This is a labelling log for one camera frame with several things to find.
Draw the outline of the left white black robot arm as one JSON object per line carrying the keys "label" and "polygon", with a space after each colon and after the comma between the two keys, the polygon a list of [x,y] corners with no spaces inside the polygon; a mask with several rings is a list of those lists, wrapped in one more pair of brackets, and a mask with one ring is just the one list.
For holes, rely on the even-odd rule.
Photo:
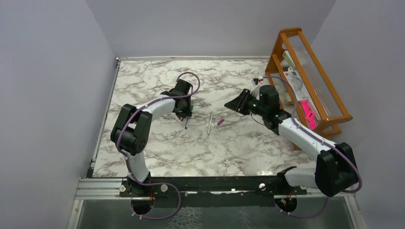
{"label": "left white black robot arm", "polygon": [[174,88],[162,92],[155,100],[137,107],[130,104],[122,106],[110,140],[124,155],[130,181],[147,185],[150,172],[146,166],[144,148],[148,143],[151,124],[169,113],[174,113],[181,121],[191,118],[191,91],[192,85],[179,79]]}

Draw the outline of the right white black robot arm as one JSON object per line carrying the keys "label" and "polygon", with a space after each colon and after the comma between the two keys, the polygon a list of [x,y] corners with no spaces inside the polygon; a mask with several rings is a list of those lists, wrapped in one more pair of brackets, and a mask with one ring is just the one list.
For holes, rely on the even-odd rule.
{"label": "right white black robot arm", "polygon": [[258,97],[244,89],[224,106],[242,115],[262,117],[267,129],[290,140],[316,162],[314,168],[290,167],[279,172],[280,187],[317,188],[324,195],[333,197],[361,183],[351,146],[323,138],[300,124],[280,107],[279,94],[274,86],[261,86]]}

